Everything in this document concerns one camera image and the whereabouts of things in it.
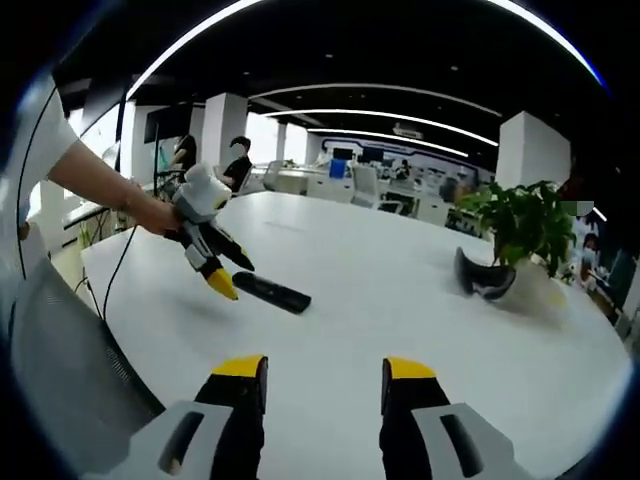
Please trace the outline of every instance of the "man in black shirt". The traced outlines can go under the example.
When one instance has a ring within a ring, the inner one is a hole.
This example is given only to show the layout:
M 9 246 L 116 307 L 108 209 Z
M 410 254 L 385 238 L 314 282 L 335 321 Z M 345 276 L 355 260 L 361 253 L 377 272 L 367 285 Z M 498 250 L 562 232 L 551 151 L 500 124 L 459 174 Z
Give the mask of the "man in black shirt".
M 247 137 L 236 137 L 229 145 L 232 149 L 237 149 L 239 157 L 227 167 L 220 180 L 231 189 L 233 193 L 238 193 L 240 187 L 244 183 L 245 177 L 249 174 L 249 170 L 253 167 L 249 160 L 249 149 L 251 148 L 251 140 Z
M 176 155 L 173 157 L 171 164 L 173 166 L 177 163 L 182 164 L 182 169 L 186 172 L 196 164 L 196 154 L 198 153 L 198 147 L 196 146 L 196 139 L 193 135 L 185 135 L 176 143 Z

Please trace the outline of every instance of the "human hand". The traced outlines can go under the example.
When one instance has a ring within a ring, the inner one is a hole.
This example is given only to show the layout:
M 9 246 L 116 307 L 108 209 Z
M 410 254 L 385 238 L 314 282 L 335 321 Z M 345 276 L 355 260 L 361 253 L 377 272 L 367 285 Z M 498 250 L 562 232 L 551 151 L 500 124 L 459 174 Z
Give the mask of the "human hand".
M 138 225 L 156 235 L 164 235 L 167 230 L 180 229 L 181 222 L 175 207 L 148 195 L 142 189 L 137 189 L 125 212 L 131 215 Z
M 132 212 L 132 216 L 138 225 L 156 235 L 164 235 L 167 230 L 180 229 L 175 207 L 157 198 L 149 197 L 149 205 L 137 214 Z

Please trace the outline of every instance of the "plant pot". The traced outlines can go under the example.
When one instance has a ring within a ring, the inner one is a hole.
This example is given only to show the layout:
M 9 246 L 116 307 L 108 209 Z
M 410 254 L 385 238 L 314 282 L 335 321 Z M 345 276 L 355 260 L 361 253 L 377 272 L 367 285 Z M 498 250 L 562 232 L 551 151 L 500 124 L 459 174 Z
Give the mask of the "plant pot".
M 516 278 L 507 293 L 496 303 L 513 313 L 535 317 L 555 317 L 566 307 L 559 283 L 549 278 L 544 265 L 522 260 L 516 267 Z

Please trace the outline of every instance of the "black remote control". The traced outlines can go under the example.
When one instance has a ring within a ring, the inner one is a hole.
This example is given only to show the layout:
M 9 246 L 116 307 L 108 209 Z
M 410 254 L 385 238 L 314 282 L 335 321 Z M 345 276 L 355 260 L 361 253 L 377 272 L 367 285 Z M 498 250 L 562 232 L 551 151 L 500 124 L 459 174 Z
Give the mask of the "black remote control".
M 258 277 L 251 272 L 238 272 L 232 279 L 233 284 L 240 290 L 291 313 L 302 313 L 311 303 L 310 296 Z

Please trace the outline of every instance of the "white pillar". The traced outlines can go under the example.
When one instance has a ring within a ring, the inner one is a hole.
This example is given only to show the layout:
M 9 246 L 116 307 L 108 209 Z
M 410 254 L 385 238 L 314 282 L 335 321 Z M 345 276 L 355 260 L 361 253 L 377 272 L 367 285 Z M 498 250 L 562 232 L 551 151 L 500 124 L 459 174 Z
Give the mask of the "white pillar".
M 571 171 L 569 141 L 527 112 L 500 127 L 496 182 L 503 188 L 548 180 L 562 185 Z
M 287 140 L 287 124 L 278 123 L 278 143 L 276 144 L 276 160 L 284 160 L 284 143 Z
M 322 138 L 315 133 L 307 134 L 307 154 L 305 155 L 305 161 L 307 165 L 312 165 L 318 160 L 320 155 L 320 148 L 322 147 Z
M 247 104 L 246 98 L 231 93 L 207 100 L 202 128 L 202 163 L 226 168 L 235 160 L 229 145 L 235 137 L 245 134 Z

